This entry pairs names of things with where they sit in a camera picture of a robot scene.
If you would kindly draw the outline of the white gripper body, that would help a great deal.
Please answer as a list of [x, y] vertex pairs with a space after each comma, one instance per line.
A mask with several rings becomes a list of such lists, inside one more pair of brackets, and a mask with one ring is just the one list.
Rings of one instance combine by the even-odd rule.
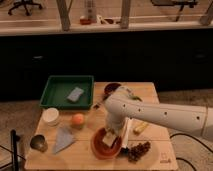
[[107, 123], [105, 130], [122, 138], [122, 148], [126, 148], [128, 144], [129, 132], [132, 126], [132, 119], [125, 118], [121, 123]]

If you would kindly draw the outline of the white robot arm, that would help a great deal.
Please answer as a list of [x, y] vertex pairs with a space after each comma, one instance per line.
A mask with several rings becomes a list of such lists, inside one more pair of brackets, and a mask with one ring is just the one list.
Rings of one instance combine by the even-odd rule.
[[116, 134], [126, 118], [134, 118], [175, 129], [213, 142], [213, 108], [133, 100], [133, 93], [120, 86], [104, 102], [106, 127]]

